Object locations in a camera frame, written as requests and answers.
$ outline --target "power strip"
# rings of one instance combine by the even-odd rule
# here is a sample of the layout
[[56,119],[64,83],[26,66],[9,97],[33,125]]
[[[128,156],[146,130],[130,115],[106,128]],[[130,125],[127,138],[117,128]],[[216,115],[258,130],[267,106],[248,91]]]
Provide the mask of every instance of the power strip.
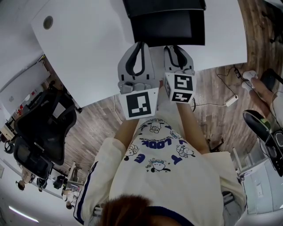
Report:
[[231,104],[233,104],[234,102],[236,102],[238,100],[238,96],[234,95],[233,97],[231,97],[228,101],[225,102],[226,106],[229,107]]

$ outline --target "forearm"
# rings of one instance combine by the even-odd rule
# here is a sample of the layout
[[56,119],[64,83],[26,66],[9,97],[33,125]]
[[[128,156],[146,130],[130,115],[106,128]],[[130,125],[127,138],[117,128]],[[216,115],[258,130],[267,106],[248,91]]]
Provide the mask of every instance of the forearm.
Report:
[[123,121],[114,137],[115,139],[120,140],[125,145],[126,149],[128,148],[128,146],[132,141],[138,121],[139,121],[138,119]]
[[177,103],[186,140],[201,154],[209,153],[207,142],[189,104]]

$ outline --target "round desk hole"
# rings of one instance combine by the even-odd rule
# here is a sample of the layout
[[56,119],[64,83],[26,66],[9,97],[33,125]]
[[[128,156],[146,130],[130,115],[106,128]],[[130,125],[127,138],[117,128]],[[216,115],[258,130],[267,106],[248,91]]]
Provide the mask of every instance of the round desk hole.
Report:
[[48,30],[50,27],[52,27],[53,24],[53,18],[52,16],[47,16],[43,22],[44,29]]

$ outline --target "fluorescent light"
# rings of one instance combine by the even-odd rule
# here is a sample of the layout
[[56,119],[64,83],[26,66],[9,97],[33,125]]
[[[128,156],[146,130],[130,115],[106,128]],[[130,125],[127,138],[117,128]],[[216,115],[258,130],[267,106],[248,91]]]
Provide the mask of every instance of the fluorescent light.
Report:
[[20,215],[22,215],[23,217],[28,218],[28,219],[30,219],[30,220],[35,221],[35,222],[38,223],[38,220],[33,219],[33,218],[31,218],[31,217],[29,217],[29,216],[27,216],[27,215],[21,213],[21,212],[18,211],[18,210],[15,210],[13,207],[10,207],[10,206],[9,206],[9,208],[10,208],[10,210],[13,210],[13,211],[16,212],[17,214],[20,214]]

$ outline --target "white tabletop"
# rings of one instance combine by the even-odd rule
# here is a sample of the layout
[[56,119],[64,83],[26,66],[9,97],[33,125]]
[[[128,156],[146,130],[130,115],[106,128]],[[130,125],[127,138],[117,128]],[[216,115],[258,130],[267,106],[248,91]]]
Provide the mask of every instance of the white tabletop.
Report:
[[[195,70],[247,61],[245,28],[237,0],[206,0],[205,46],[181,46]],[[53,17],[49,30],[43,28]],[[134,44],[122,0],[50,0],[31,23],[44,53],[80,107],[119,93],[117,66]],[[163,47],[151,48],[158,78]]]

